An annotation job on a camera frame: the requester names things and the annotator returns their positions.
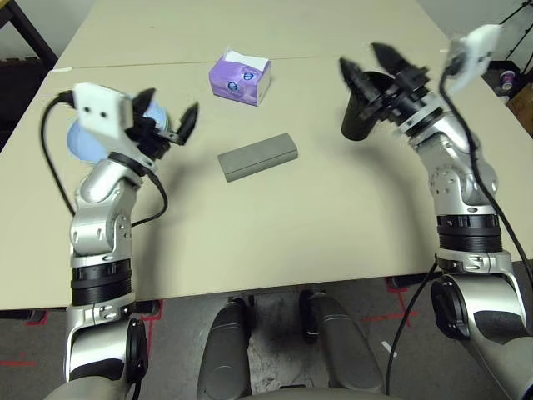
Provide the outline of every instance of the purple tissue box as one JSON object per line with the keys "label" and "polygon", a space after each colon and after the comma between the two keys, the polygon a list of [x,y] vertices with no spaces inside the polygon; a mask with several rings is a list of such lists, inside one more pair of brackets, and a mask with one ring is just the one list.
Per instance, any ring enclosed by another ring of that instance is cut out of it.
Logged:
{"label": "purple tissue box", "polygon": [[209,71],[213,94],[258,106],[270,86],[270,61],[226,52]]}

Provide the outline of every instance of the beige tabletop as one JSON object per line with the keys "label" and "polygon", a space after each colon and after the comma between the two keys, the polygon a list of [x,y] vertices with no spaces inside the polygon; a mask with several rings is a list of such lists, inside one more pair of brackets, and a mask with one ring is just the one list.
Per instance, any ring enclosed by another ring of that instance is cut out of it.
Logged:
{"label": "beige tabletop", "polygon": [[57,67],[210,63],[226,48],[336,57],[392,39],[424,51],[445,43],[414,0],[97,0]]}
{"label": "beige tabletop", "polygon": [[[380,40],[432,68],[437,77],[446,41],[425,15],[417,18],[404,26],[412,32],[423,27],[417,46],[393,31],[384,35],[381,25],[373,29]],[[356,42],[346,54],[376,68],[368,43]],[[172,148],[159,162],[158,174],[170,198],[167,213],[133,231],[137,298],[425,271],[438,246],[426,171],[406,141],[393,137],[388,123],[363,143],[341,135],[349,93],[337,58],[275,60],[272,85],[260,107],[213,96],[207,81],[210,62],[49,73],[0,154],[0,309],[70,302],[70,216],[37,138],[46,103],[79,82],[127,93],[155,87],[171,118],[192,102],[200,103],[189,143]],[[498,173],[497,198],[531,254],[533,142],[481,80],[457,104]],[[52,157],[69,193],[90,171],[66,147],[74,115],[60,107],[47,126]],[[297,160],[226,182],[217,154],[284,132],[298,146]],[[133,220],[160,206],[157,190],[147,181]],[[503,241],[517,259],[506,234]]]}

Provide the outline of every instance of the gray sponge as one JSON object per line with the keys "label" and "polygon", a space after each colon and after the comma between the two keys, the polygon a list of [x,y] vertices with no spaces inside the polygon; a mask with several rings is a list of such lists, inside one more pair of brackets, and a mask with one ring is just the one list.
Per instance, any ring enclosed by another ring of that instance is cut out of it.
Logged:
{"label": "gray sponge", "polygon": [[298,149],[288,133],[262,140],[218,155],[228,182],[275,167],[298,157]]}

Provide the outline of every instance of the black stand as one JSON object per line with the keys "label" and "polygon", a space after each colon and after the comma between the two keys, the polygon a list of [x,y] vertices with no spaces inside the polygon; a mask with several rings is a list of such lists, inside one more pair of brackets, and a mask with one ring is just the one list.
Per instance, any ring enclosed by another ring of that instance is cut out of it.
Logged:
{"label": "black stand", "polygon": [[57,63],[56,54],[44,41],[30,20],[27,19],[26,14],[24,14],[15,0],[7,2],[4,7],[0,8],[0,28],[8,22],[12,23],[27,44],[41,58],[44,67],[47,70],[53,69],[53,66]]}
{"label": "black stand", "polygon": [[[513,16],[515,16],[519,11],[523,10],[524,8],[526,8],[527,6],[532,6],[533,7],[533,0],[527,0],[525,2],[523,2],[514,12],[512,12],[509,16],[507,16],[506,18],[504,18],[501,22],[500,22],[500,25],[503,25],[504,23],[506,23],[507,21],[509,21],[509,19],[511,19]],[[509,50],[509,54],[507,54],[507,57],[506,57],[506,60],[507,61],[509,59],[509,57],[515,52],[515,50],[521,45],[521,43],[524,41],[524,39],[526,38],[526,36],[529,34],[529,32],[531,31],[531,29],[533,28],[533,23],[524,31],[524,34],[522,35],[522,37],[520,38],[520,40],[516,43],[516,45],[511,49]],[[526,66],[524,67],[524,70],[522,71],[522,73],[526,73],[527,71],[527,68],[529,67],[530,65],[530,62],[531,62],[531,59],[533,59],[533,52],[531,53],[531,56],[529,58],[529,60],[527,60],[527,63],[526,63]]]}

